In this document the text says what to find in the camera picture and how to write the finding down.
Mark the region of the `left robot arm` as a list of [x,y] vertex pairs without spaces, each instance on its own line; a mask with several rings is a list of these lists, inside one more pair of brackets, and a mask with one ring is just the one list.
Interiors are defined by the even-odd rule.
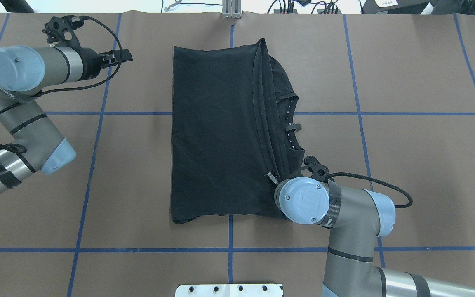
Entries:
[[38,105],[42,89],[93,79],[102,69],[132,59],[128,49],[0,48],[0,194],[36,172],[53,174],[77,156]]

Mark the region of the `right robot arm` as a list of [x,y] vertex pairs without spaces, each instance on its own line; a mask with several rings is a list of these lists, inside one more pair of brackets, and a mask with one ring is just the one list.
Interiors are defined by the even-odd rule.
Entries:
[[[386,186],[403,194],[407,203],[396,205],[385,194],[340,186],[334,177],[353,177]],[[396,211],[413,200],[402,188],[372,177],[345,172],[304,177],[294,174],[280,181],[273,173],[275,204],[292,222],[316,224],[330,230],[322,282],[323,297],[475,297],[475,288],[411,272],[377,267],[378,238],[391,233]]]

